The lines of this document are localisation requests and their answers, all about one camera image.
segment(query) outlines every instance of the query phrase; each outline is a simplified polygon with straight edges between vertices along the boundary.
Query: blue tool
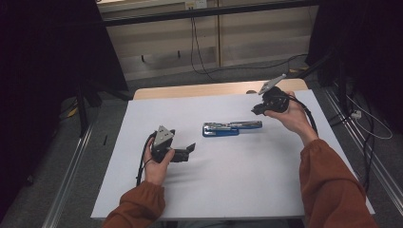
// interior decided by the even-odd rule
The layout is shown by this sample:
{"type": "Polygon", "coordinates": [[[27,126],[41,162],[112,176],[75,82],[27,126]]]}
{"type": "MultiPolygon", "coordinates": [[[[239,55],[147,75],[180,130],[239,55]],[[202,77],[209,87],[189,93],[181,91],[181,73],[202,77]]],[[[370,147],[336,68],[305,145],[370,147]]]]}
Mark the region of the blue tool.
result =
{"type": "Polygon", "coordinates": [[[239,135],[240,129],[255,129],[261,127],[261,121],[204,123],[202,126],[202,135],[204,137],[236,136],[239,135]]]}

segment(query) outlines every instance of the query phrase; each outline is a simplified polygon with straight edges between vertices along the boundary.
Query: forearm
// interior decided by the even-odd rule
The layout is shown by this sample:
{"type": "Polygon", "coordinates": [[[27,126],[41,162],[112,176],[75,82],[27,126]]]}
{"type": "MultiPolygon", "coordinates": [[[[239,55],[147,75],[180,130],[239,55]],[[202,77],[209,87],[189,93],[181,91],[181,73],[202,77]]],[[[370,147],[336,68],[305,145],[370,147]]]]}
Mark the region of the forearm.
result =
{"type": "Polygon", "coordinates": [[[143,181],[121,197],[120,205],[106,218],[104,228],[147,227],[163,213],[163,187],[143,181]]]}
{"type": "Polygon", "coordinates": [[[365,191],[326,142],[305,146],[299,174],[308,227],[376,227],[365,191]]]}

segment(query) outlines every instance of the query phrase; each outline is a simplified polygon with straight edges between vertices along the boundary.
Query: right hand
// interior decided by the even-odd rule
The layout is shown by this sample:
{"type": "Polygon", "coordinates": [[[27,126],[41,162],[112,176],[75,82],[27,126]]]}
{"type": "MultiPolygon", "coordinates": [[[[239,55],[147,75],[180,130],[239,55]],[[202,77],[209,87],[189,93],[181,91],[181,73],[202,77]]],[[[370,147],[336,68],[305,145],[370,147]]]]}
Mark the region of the right hand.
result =
{"type": "MultiPolygon", "coordinates": [[[[286,93],[295,97],[294,92],[286,93]]],[[[300,104],[294,101],[290,100],[288,109],[283,113],[267,110],[264,112],[264,115],[281,121],[287,129],[297,133],[301,137],[304,145],[307,145],[311,141],[318,139],[317,133],[311,127],[308,119],[306,118],[304,109],[300,104]]]]}

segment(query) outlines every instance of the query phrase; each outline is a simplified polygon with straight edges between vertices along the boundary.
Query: table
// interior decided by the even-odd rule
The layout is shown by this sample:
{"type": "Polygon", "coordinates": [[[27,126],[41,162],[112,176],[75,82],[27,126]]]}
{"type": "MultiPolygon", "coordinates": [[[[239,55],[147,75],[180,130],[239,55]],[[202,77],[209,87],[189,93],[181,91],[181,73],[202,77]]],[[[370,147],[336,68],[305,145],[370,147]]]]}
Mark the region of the table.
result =
{"type": "MultiPolygon", "coordinates": [[[[122,193],[135,185],[133,177],[137,171],[132,166],[141,157],[136,151],[142,151],[147,136],[144,132],[151,133],[158,124],[168,124],[165,127],[177,130],[173,148],[196,143],[188,162],[171,163],[168,167],[164,183],[166,208],[161,219],[302,217],[298,179],[300,138],[277,120],[251,115],[251,106],[261,102],[261,97],[244,95],[247,90],[259,90],[263,83],[187,85],[136,92],[135,100],[127,107],[91,217],[104,219],[118,205],[122,193]],[[231,95],[218,95],[225,89],[231,95]],[[184,98],[186,95],[196,97],[184,98]],[[263,128],[237,137],[202,136],[203,122],[229,120],[259,120],[263,128]]],[[[301,80],[284,80],[278,86],[283,90],[302,89],[296,95],[312,111],[320,138],[352,170],[312,91],[306,90],[301,80]]],[[[374,213],[368,201],[367,206],[374,213]]]]}
{"type": "MultiPolygon", "coordinates": [[[[141,88],[136,91],[133,99],[180,98],[214,96],[226,94],[245,94],[249,90],[259,92],[267,81],[240,82],[208,85],[183,85],[171,87],[141,88]]],[[[285,79],[277,84],[283,91],[306,90],[307,85],[302,79],[285,79]]]]}

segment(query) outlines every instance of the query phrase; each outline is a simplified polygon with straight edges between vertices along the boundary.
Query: dark background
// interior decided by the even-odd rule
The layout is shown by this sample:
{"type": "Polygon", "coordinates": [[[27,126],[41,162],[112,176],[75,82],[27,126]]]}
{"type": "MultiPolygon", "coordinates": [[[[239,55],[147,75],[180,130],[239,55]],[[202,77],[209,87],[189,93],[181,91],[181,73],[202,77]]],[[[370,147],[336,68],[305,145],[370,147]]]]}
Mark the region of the dark background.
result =
{"type": "Polygon", "coordinates": [[[322,1],[317,13],[306,63],[327,54],[333,58],[318,71],[323,86],[339,73],[346,76],[381,111],[392,128],[403,132],[402,76],[403,8],[394,0],[322,1]]]}
{"type": "Polygon", "coordinates": [[[88,96],[96,89],[87,81],[127,89],[105,28],[57,28],[100,20],[93,0],[0,1],[0,220],[46,152],[60,104],[77,85],[88,96]]]}

